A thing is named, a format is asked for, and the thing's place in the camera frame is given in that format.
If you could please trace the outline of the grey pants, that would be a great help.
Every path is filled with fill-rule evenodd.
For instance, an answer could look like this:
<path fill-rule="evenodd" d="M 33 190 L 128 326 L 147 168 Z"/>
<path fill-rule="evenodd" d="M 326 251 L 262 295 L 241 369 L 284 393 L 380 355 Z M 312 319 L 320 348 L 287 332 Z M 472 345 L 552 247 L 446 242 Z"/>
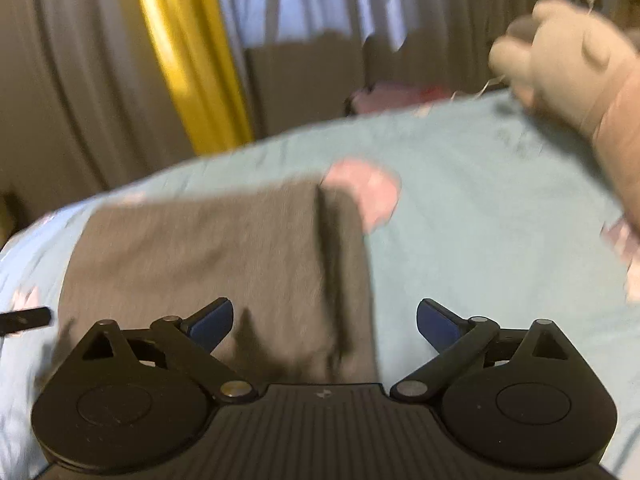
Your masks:
<path fill-rule="evenodd" d="M 214 355 L 250 382 L 378 378 L 358 207 L 309 180 L 96 210 L 65 273 L 54 362 L 102 318 L 145 328 L 219 297 L 234 322 Z"/>

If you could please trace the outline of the light blue patterned bedsheet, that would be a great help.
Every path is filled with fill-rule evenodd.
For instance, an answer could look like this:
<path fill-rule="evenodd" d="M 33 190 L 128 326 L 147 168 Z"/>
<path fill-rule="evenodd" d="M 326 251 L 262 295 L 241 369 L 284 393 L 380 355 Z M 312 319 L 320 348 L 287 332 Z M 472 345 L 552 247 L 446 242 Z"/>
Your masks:
<path fill-rule="evenodd" d="M 639 237 L 589 146 L 535 122 L 508 92 L 300 128 L 52 212 L 2 250 L 2 310 L 58 304 L 70 255 L 99 206 L 257 188 L 324 174 L 346 158 L 383 168 L 400 187 L 392 218 L 368 238 L 382 382 L 431 355 L 414 322 L 425 297 L 506 327 L 551 318 L 615 401 L 603 465 L 637 478 Z"/>

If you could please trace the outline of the grey curtain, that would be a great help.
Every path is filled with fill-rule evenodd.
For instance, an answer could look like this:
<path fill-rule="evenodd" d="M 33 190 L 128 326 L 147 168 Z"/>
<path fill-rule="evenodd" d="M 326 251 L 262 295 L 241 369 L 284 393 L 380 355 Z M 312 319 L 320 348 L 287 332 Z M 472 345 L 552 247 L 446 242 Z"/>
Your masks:
<path fill-rule="evenodd" d="M 245 49 L 224 19 L 255 140 L 340 117 L 377 82 L 477 88 L 490 44 L 535 1 L 448 0 L 447 37 L 413 32 L 397 51 L 332 32 Z M 139 0 L 1 0 L 4 228 L 196 155 Z"/>

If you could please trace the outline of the pink cloth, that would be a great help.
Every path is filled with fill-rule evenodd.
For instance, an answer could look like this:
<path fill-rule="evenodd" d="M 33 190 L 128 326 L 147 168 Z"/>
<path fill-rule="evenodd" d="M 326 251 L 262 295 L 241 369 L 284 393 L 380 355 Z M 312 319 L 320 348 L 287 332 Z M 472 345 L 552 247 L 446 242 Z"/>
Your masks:
<path fill-rule="evenodd" d="M 344 109 L 346 116 L 378 114 L 449 99 L 450 96 L 450 90 L 439 86 L 417 87 L 397 82 L 377 82 L 351 94 L 345 101 Z"/>

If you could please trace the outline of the beige plush toy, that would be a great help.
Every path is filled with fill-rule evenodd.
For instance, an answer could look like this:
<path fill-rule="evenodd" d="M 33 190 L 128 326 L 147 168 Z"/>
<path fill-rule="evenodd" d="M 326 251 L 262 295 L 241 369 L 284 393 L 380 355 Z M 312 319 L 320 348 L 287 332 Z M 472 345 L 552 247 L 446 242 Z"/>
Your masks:
<path fill-rule="evenodd" d="M 639 50 L 613 22 L 567 0 L 539 0 L 491 46 L 490 69 L 529 110 L 592 146 L 629 223 L 639 225 Z"/>

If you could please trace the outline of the yellow curtain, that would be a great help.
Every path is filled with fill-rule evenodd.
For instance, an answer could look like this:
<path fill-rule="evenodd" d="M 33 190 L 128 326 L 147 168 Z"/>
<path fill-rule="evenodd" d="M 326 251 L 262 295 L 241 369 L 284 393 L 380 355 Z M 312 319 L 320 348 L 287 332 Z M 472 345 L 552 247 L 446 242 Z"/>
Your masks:
<path fill-rule="evenodd" d="M 219 0 L 139 0 L 171 101 L 198 155 L 255 140 Z"/>

